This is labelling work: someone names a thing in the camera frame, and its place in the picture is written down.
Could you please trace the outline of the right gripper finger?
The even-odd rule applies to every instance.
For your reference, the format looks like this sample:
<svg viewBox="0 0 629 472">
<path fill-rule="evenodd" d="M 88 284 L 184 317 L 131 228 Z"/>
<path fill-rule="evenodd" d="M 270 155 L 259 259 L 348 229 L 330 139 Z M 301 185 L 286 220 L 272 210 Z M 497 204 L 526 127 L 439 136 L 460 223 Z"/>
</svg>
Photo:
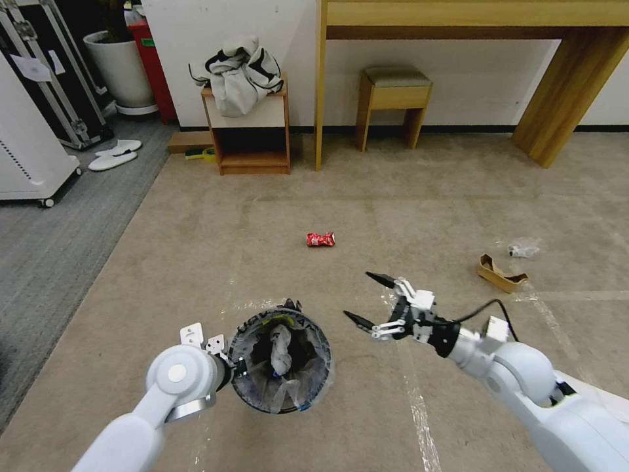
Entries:
<svg viewBox="0 0 629 472">
<path fill-rule="evenodd" d="M 397 319 L 381 324 L 373 322 L 350 311 L 343 311 L 344 315 L 350 319 L 360 330 L 367 332 L 372 338 L 380 341 L 400 340 L 408 333 L 408 326 L 404 319 Z"/>
<path fill-rule="evenodd" d="M 403 299 L 406 303 L 416 305 L 416 291 L 404 277 L 394 278 L 384 273 L 367 271 L 366 275 L 378 284 L 389 289 L 396 301 Z"/>
</svg>

